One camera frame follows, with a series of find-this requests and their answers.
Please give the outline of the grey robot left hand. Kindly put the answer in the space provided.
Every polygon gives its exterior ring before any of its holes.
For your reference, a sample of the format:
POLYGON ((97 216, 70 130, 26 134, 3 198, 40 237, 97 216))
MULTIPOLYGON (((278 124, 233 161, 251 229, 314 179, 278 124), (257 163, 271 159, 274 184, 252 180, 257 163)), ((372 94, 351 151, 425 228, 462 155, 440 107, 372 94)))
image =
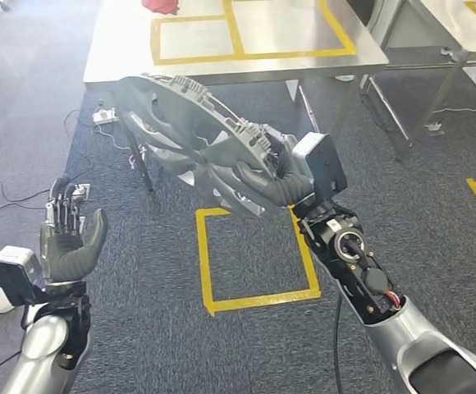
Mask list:
POLYGON ((86 240, 79 231, 79 208, 72 200, 76 185, 67 174, 56 178, 39 230, 40 262, 47 283, 78 282, 98 265, 109 222, 105 210, 94 212, 86 240))

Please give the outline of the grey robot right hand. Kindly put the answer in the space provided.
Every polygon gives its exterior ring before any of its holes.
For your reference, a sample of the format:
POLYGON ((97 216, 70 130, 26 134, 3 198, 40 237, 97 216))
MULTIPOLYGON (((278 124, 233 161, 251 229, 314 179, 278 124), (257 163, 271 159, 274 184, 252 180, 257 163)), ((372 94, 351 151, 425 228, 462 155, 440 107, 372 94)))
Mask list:
POLYGON ((293 135, 283 135, 282 149, 277 161, 276 179, 267 179, 254 172, 249 164, 237 162, 233 172, 243 183, 278 207, 297 204, 314 192, 311 178, 304 176, 292 156, 297 140, 293 135))

